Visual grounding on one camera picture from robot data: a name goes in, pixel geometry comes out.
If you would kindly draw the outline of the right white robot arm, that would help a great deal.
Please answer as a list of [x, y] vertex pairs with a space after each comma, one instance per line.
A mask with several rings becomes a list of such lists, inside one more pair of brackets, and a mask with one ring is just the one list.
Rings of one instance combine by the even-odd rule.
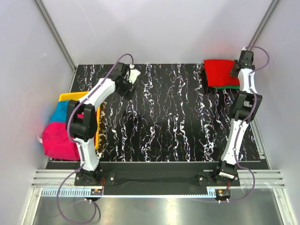
[[241, 50], [239, 59], [234, 61], [231, 70], [231, 76], [238, 78], [240, 82], [240, 90], [230, 112], [231, 126], [228, 141], [217, 170], [213, 173], [214, 183], [219, 186], [235, 179], [244, 134], [262, 101], [262, 96], [255, 88], [253, 61], [254, 53], [244, 48]]

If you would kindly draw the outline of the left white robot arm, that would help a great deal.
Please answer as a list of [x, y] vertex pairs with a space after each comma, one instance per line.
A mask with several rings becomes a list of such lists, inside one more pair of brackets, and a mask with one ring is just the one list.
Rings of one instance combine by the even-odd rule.
[[92, 186], [101, 181], [96, 171], [99, 160], [95, 152], [94, 139], [98, 131], [96, 112], [101, 104], [113, 93], [129, 101], [136, 91], [135, 82], [141, 74], [133, 64], [118, 62], [98, 83], [79, 100], [70, 100], [67, 105], [67, 135], [78, 148], [81, 167], [86, 172], [85, 180]]

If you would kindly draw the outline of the red t-shirt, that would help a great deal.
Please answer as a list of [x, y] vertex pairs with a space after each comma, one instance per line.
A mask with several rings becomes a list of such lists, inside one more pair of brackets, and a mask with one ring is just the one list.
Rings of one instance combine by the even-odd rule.
[[204, 60], [204, 70], [209, 87], [240, 85], [238, 78], [230, 76], [233, 60], [209, 59]]

